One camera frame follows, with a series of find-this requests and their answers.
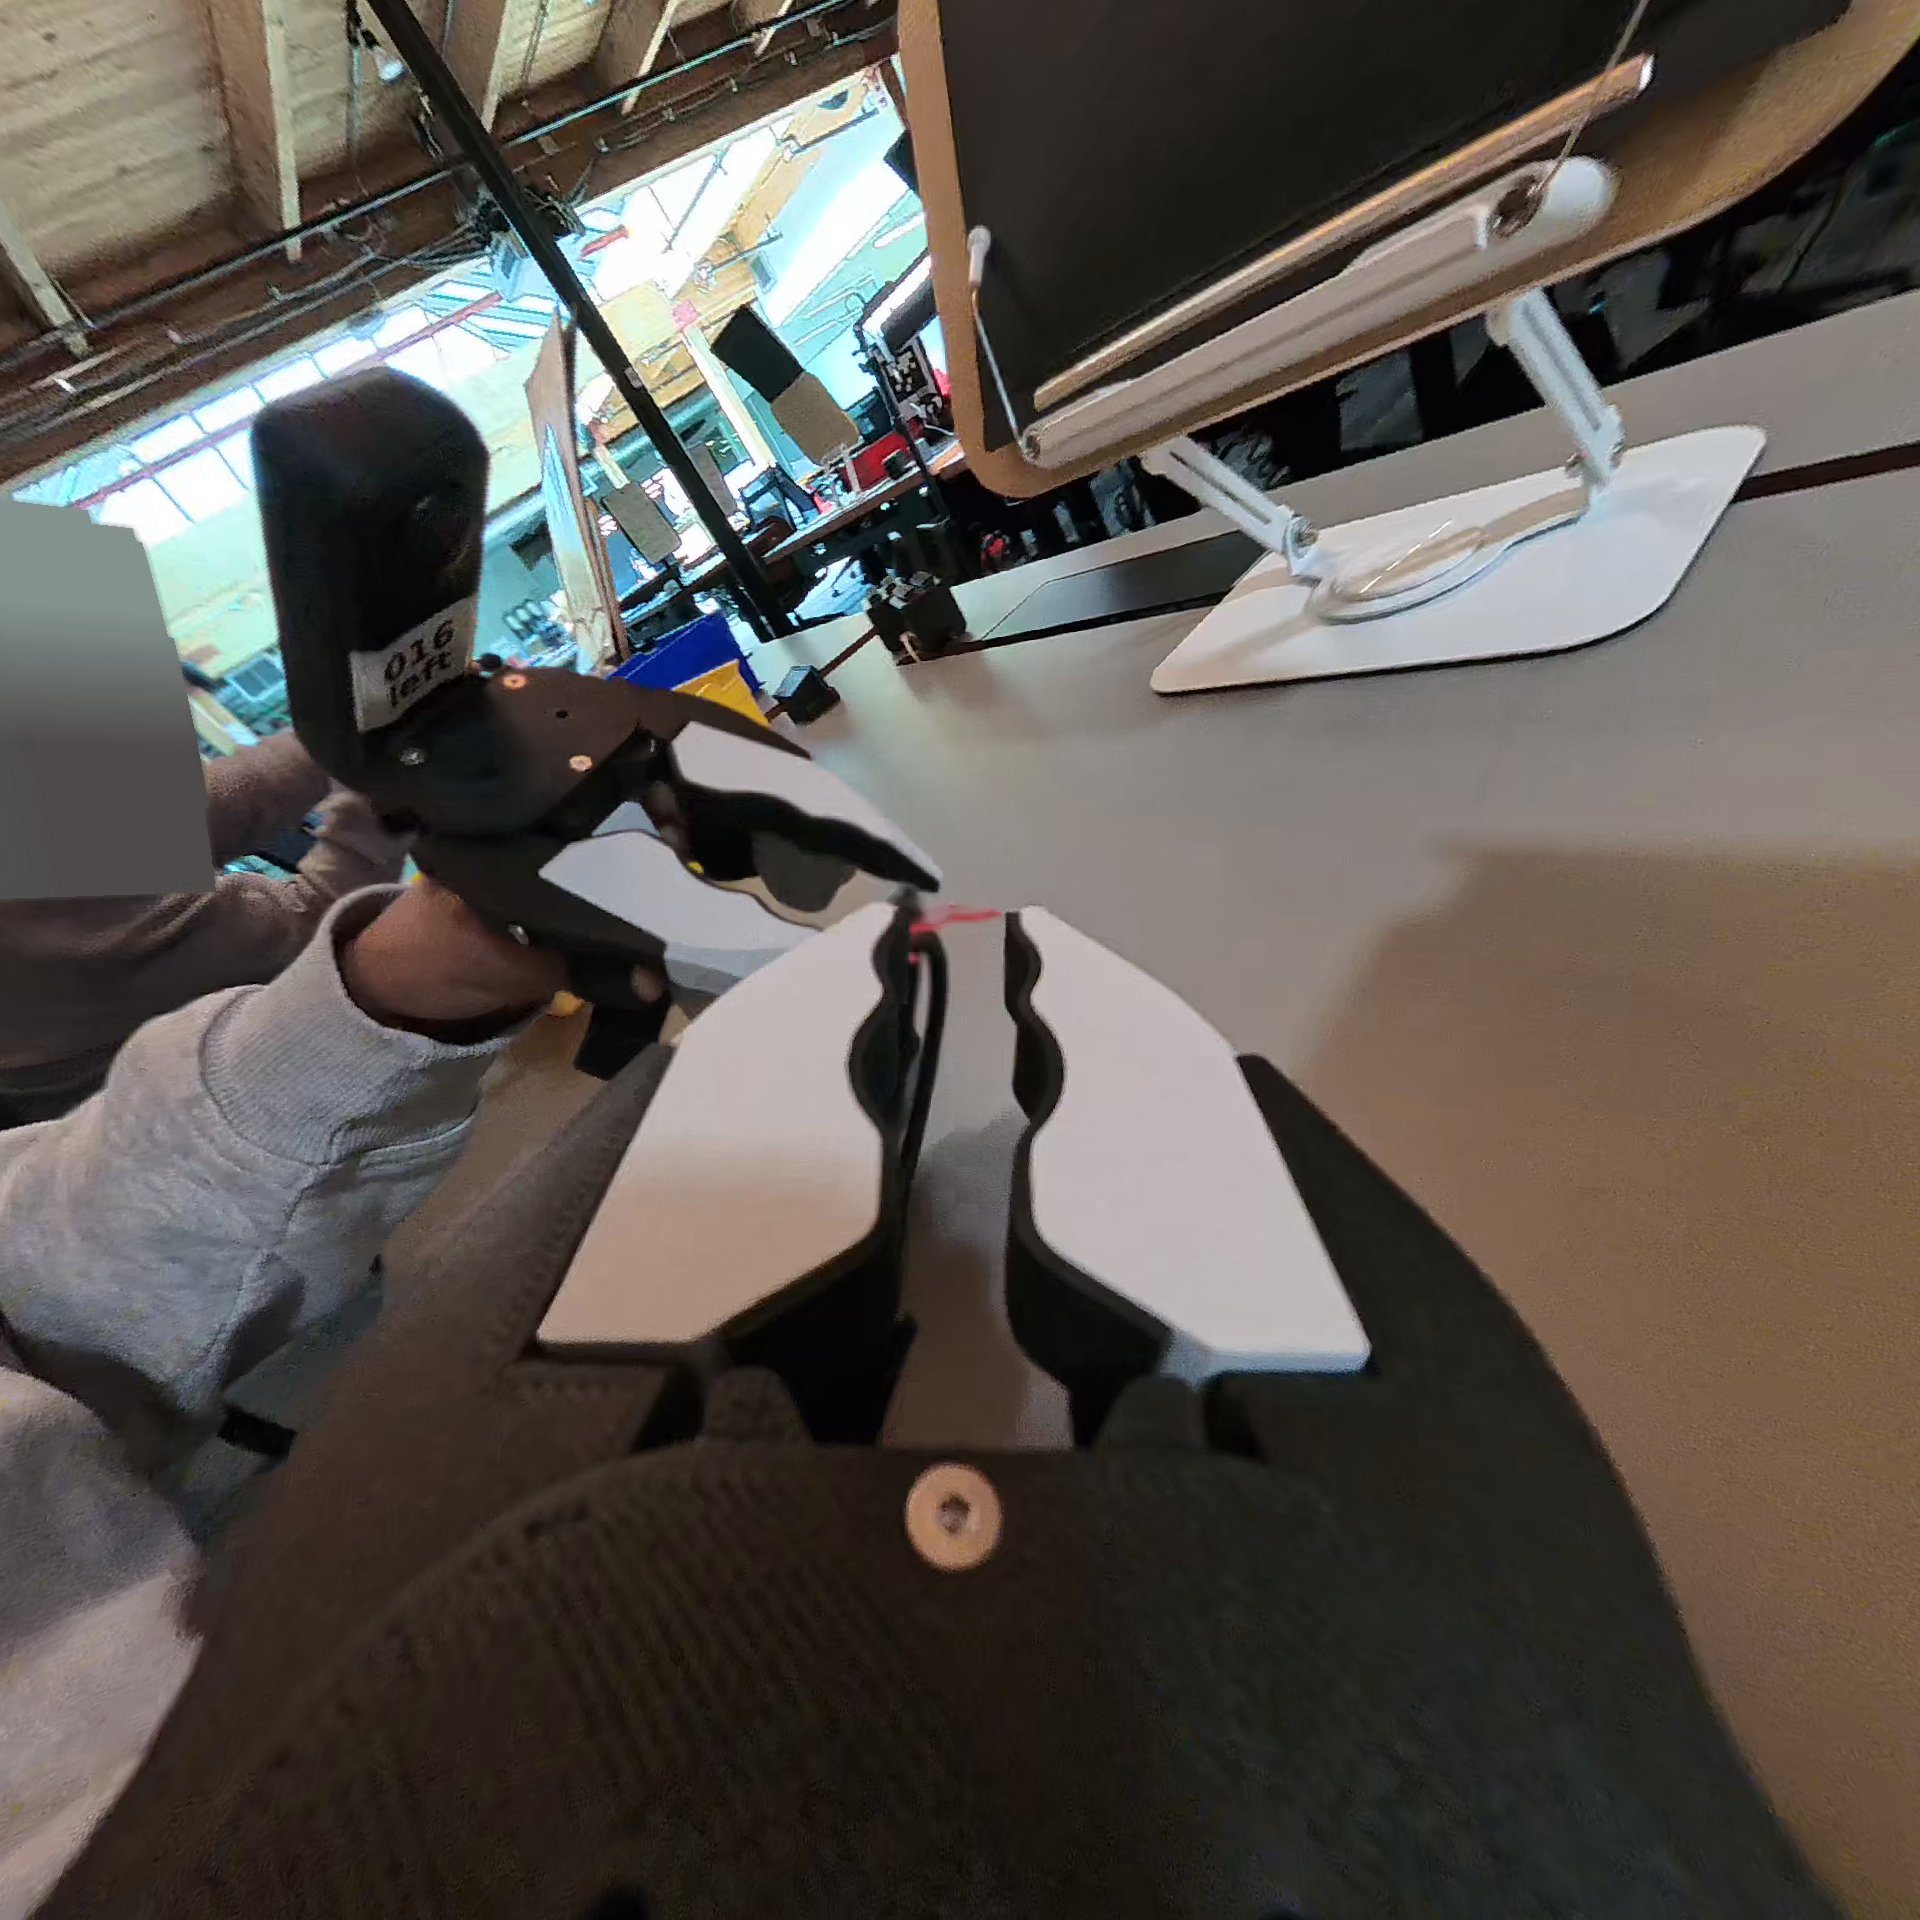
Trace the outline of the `black desk cover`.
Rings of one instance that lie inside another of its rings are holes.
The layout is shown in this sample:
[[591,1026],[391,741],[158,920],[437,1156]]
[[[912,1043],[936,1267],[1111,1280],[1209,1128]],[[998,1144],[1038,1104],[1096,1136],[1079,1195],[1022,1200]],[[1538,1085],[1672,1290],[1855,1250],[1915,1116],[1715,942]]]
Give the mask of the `black desk cover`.
[[1227,537],[1091,566],[1046,582],[976,635],[978,650],[1216,606],[1255,565]]

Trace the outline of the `wooden easel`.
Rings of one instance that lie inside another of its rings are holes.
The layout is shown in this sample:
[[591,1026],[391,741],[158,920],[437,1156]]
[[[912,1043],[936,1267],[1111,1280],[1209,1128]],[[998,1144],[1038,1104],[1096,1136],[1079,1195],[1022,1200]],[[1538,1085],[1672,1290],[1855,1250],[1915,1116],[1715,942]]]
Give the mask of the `wooden easel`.
[[585,492],[575,392],[575,324],[545,329],[523,382],[533,428],[545,528],[561,578],[563,620],[581,670],[606,677],[626,657],[626,628],[608,562],[597,504]]

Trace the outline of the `black support pole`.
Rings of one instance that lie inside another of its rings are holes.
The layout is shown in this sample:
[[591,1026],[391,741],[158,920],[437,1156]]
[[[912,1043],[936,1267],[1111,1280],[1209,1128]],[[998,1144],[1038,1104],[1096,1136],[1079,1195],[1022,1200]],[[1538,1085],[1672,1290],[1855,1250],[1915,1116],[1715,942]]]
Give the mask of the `black support pole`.
[[543,210],[535,205],[531,193],[509,164],[506,153],[491,137],[491,130],[483,123],[483,117],[469,102],[462,84],[453,77],[437,43],[429,36],[426,28],[406,3],[374,3],[374,14],[389,35],[399,60],[407,64],[413,77],[421,88],[421,93],[432,102],[447,132],[450,132],[459,155],[509,218],[511,229],[539,267],[555,300],[561,300],[567,318],[575,322],[577,331],[585,337],[601,368],[610,376],[621,398],[629,403],[641,432],[647,441],[651,441],[664,457],[664,465],[680,480],[696,516],[713,540],[726,572],[745,597],[758,635],[767,641],[791,635],[793,625],[777,603],[765,566],[749,549],[744,536],[735,528],[713,486],[706,484],[682,434],[667,421],[664,408],[645,389],[626,348],[566,257],[561,240]]

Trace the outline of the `black and tan panel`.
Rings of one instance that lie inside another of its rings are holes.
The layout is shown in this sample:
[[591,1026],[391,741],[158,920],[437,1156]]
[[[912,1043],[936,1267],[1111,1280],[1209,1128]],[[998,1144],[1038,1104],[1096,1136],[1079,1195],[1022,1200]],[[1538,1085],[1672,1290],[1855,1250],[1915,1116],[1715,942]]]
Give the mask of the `black and tan panel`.
[[829,387],[805,370],[758,306],[744,305],[729,314],[711,337],[711,349],[729,372],[745,380],[768,403],[782,432],[811,461],[825,466],[861,446],[861,425]]

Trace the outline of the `black desktop device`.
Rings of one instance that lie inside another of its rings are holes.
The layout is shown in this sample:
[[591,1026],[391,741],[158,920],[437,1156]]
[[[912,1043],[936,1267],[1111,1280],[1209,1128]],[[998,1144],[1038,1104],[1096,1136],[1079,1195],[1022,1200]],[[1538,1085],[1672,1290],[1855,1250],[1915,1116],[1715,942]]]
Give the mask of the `black desktop device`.
[[890,573],[865,606],[873,635],[899,666],[946,657],[971,643],[954,590],[930,572]]

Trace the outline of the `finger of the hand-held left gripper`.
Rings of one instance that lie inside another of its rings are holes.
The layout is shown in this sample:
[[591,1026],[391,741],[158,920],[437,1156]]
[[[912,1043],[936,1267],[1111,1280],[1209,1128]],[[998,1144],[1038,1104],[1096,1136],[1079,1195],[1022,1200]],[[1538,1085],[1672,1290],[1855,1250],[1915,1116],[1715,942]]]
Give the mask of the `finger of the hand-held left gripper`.
[[850,884],[934,897],[939,864],[878,804],[767,729],[687,725],[661,745],[661,836],[702,878],[829,910]]
[[566,993],[625,1011],[641,1009],[639,973],[680,1006],[706,1003],[824,934],[696,873],[657,836],[566,844],[537,867],[537,906]]

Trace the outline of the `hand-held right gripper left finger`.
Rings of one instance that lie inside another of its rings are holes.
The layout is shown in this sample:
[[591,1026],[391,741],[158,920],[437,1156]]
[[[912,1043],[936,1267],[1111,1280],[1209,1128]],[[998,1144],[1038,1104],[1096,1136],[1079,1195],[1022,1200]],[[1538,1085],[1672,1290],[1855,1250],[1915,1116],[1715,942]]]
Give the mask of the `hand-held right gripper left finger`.
[[549,1360],[759,1368],[873,1403],[899,1362],[915,907],[871,902],[697,1014],[535,1331]]

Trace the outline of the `person's left hand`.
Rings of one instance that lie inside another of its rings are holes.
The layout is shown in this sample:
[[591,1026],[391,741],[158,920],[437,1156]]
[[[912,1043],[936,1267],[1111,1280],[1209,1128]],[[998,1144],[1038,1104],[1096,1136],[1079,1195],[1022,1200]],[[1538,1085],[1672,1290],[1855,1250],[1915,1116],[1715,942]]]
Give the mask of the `person's left hand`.
[[335,956],[361,1014],[448,1046],[509,1038],[573,993],[566,958],[491,929],[432,881],[342,930]]

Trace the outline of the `person's left forearm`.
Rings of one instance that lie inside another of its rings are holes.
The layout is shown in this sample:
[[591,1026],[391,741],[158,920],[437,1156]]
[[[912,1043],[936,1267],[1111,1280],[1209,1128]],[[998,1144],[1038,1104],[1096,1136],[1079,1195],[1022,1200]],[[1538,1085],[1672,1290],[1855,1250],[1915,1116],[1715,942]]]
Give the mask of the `person's left forearm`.
[[345,1307],[459,1160],[509,1038],[370,1022],[333,907],[264,987],[135,1032],[104,1090],[6,1138],[6,1345],[135,1450],[201,1438],[234,1378]]

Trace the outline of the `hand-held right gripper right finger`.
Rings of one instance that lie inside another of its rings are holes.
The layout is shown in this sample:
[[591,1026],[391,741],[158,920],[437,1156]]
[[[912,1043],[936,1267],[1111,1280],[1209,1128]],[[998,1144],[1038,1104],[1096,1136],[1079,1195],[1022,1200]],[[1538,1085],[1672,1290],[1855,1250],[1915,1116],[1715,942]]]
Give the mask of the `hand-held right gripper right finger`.
[[1055,1376],[1350,1376],[1369,1336],[1251,1060],[1185,997],[1030,906],[1007,925],[1007,1310]]

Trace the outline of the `blue plastic bin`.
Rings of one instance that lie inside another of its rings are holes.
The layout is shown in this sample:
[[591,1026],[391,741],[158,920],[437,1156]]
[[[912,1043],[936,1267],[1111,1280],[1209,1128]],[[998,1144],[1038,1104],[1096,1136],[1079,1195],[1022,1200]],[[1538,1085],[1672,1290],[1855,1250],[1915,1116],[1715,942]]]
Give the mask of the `blue plastic bin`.
[[610,668],[610,682],[629,682],[647,689],[687,689],[713,673],[733,668],[744,689],[762,696],[753,660],[744,654],[726,612],[706,612],[688,625],[657,637],[647,650]]

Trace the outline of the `yellow plastic bin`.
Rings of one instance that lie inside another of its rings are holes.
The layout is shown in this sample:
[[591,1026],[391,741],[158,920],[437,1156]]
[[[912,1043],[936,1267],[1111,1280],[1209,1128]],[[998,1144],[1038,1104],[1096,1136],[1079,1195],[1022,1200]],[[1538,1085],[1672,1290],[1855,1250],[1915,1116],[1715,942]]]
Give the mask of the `yellow plastic bin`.
[[[661,836],[661,745],[687,725],[715,725],[741,732],[749,728],[768,729],[759,702],[744,689],[733,668],[713,673],[687,689],[647,689],[614,678],[610,686],[642,699],[647,714],[637,732],[625,739],[610,756],[583,761],[583,774],[539,824],[539,834],[563,848],[589,836]],[[736,892],[753,892],[768,902],[767,894],[750,884],[721,882]],[[589,1009],[597,1025],[610,1026],[622,1046],[650,1040],[674,1003],[666,987],[639,973],[633,987],[641,1009],[594,1006],[567,993],[558,1006]]]

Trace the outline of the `wood framed black board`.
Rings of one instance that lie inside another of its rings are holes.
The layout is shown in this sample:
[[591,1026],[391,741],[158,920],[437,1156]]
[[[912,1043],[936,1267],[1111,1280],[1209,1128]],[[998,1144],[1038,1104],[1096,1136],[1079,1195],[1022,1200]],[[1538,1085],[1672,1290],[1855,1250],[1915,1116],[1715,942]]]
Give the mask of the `wood framed black board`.
[[959,432],[1067,477],[1726,210],[1915,4],[902,4]]

